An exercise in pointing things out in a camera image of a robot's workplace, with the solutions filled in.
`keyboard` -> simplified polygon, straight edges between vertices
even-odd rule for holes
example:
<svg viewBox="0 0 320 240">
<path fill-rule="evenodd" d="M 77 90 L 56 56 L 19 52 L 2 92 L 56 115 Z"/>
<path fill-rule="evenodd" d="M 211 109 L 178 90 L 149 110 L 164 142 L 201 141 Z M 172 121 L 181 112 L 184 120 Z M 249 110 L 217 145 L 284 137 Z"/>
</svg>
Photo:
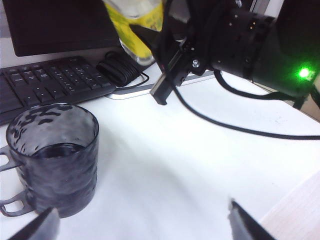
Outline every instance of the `keyboard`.
<svg viewBox="0 0 320 240">
<path fill-rule="evenodd" d="M 112 93 L 116 86 L 75 56 L 0 69 L 0 125 L 35 105 L 77 104 Z"/>
</svg>

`black cable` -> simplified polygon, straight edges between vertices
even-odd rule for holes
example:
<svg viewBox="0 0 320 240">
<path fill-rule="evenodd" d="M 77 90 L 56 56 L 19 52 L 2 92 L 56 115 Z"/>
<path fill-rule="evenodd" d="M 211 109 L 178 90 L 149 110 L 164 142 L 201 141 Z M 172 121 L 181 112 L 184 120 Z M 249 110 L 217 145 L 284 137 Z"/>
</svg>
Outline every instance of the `black cable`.
<svg viewBox="0 0 320 240">
<path fill-rule="evenodd" d="M 247 129 L 247 128 L 243 128 L 243 127 L 239 127 L 239 126 L 234 126 L 231 124 L 227 124 L 227 123 L 223 123 L 217 120 L 214 120 L 212 118 L 209 118 L 201 113 L 199 113 L 198 111 L 196 111 L 195 109 L 193 109 L 181 96 L 181 94 L 179 93 L 179 91 L 177 90 L 177 87 L 170 82 L 172 89 L 175 93 L 175 95 L 177 96 L 177 98 L 179 99 L 179 101 L 182 103 L 182 105 L 184 105 L 190 112 L 192 112 L 193 114 L 197 115 L 198 117 L 221 127 L 227 128 L 227 129 L 232 129 L 232 130 L 236 130 L 236 131 L 240 131 L 243 133 L 247 133 L 247 134 L 253 134 L 253 135 L 258 135 L 258 136 L 264 136 L 264 137 L 269 137 L 269 138 L 275 138 L 275 139 L 286 139 L 286 140 L 320 140 L 320 135 L 286 135 L 286 134 L 278 134 L 278 133 L 271 133 L 271 132 L 264 132 L 264 131 L 258 131 L 258 130 L 252 130 L 252 129 Z"/>
<path fill-rule="evenodd" d="M 140 86 L 140 85 L 142 85 L 142 84 L 145 84 L 146 82 L 149 81 L 150 77 L 149 77 L 147 74 L 145 74 L 144 72 L 141 73 L 141 77 L 143 78 L 142 75 L 146 77 L 146 79 L 143 80 L 142 82 L 139 82 L 138 84 L 135 84 L 135 85 L 133 85 L 133 86 L 117 87 L 117 88 L 114 90 L 114 92 L 123 91 L 123 90 L 129 90 L 129 89 L 134 89 L 134 88 L 136 88 L 136 87 L 138 87 L 138 86 Z"/>
<path fill-rule="evenodd" d="M 272 93 L 269 93 L 266 95 L 256 95 L 256 94 L 240 91 L 240 90 L 237 90 L 237 89 L 233 88 L 232 86 L 228 85 L 227 82 L 222 77 L 221 72 L 219 70 L 214 70 L 213 74 L 214 74 L 217 82 L 225 90 L 227 90 L 233 94 L 236 94 L 238 96 L 242 96 L 242 97 L 250 98 L 250 99 L 258 99 L 258 100 L 282 100 L 282 101 L 285 101 L 285 100 L 295 101 L 296 100 L 295 97 L 287 95 L 282 92 L 272 92 Z"/>
<path fill-rule="evenodd" d="M 313 85 L 313 88 L 311 90 L 311 97 L 318 108 L 320 108 L 320 93 L 315 85 Z"/>
</svg>

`desk surface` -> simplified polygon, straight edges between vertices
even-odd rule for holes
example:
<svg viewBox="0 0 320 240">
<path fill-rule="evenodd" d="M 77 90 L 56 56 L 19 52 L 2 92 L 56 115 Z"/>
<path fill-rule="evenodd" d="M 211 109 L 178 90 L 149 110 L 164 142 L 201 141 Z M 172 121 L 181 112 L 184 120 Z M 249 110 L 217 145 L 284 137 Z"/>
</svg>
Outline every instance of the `desk surface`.
<svg viewBox="0 0 320 240">
<path fill-rule="evenodd" d="M 234 87 L 263 90 L 224 74 Z M 202 113 L 242 127 L 320 134 L 320 124 L 281 101 L 225 92 L 214 80 L 179 88 Z M 318 141 L 249 135 L 205 122 L 173 94 L 157 105 L 147 94 L 81 104 L 100 124 L 98 182 L 91 203 L 61 220 L 57 240 L 231 240 L 228 199 L 256 219 L 320 169 Z M 0 127 L 1 146 L 6 144 Z M 22 190 L 14 169 L 1 173 L 1 199 Z M 36 217 L 0 216 L 5 240 Z"/>
</svg>

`wooden surface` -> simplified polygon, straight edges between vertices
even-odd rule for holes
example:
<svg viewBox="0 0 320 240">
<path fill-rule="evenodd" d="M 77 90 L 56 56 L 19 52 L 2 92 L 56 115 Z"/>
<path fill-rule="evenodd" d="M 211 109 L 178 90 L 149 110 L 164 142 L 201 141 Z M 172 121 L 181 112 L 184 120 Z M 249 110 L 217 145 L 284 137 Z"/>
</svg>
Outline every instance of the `wooden surface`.
<svg viewBox="0 0 320 240">
<path fill-rule="evenodd" d="M 319 240 L 320 171 L 281 200 L 261 223 L 277 240 Z"/>
</svg>

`glass cup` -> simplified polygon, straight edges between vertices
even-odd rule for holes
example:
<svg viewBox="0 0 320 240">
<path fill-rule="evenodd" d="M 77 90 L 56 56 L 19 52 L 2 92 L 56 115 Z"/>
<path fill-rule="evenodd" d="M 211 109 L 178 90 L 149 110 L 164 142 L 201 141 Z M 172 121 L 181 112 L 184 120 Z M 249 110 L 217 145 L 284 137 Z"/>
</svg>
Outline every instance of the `glass cup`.
<svg viewBox="0 0 320 240">
<path fill-rule="evenodd" d="M 0 172 L 16 168 L 24 191 L 1 200 L 1 212 L 15 217 L 57 208 L 65 218 L 81 211 L 95 193 L 98 133 L 96 117 L 75 105 L 35 106 L 18 115 L 6 130 L 0 155 L 9 161 Z M 5 205 L 15 201 L 23 208 L 8 212 Z"/>
</svg>

